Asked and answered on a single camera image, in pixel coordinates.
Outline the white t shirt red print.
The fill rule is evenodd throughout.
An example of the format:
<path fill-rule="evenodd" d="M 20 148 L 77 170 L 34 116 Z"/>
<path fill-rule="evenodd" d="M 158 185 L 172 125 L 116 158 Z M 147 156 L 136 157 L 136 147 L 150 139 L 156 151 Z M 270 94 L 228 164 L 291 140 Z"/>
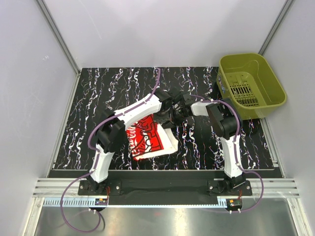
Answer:
<path fill-rule="evenodd" d="M 164 129 L 154 121 L 153 115 L 146 116 L 126 130 L 131 155 L 134 160 L 148 159 L 173 154 L 178 151 L 178 140 L 170 128 Z"/>

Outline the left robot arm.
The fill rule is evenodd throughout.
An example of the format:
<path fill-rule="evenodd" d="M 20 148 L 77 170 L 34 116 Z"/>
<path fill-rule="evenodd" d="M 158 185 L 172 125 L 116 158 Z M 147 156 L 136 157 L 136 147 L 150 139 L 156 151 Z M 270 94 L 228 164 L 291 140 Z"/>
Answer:
<path fill-rule="evenodd" d="M 87 181 L 89 189 L 100 195 L 106 190 L 112 157 L 128 144 L 135 160 L 173 154 L 178 150 L 171 124 L 172 97 L 158 88 L 138 102 L 120 110 L 107 109 L 102 121 L 88 138 L 95 158 Z"/>

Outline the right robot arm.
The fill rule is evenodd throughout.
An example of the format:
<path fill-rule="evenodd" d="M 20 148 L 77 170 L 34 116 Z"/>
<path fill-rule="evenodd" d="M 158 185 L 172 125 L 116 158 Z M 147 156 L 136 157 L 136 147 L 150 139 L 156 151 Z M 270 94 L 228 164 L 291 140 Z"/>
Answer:
<path fill-rule="evenodd" d="M 234 195 L 240 191 L 246 177 L 241 163 L 240 133 L 243 125 L 230 99 L 195 101 L 187 92 L 171 92 L 173 111 L 171 120 L 181 121 L 190 116 L 207 116 L 211 127 L 222 144 L 224 157 L 224 178 L 217 187 L 210 189 L 213 194 Z"/>

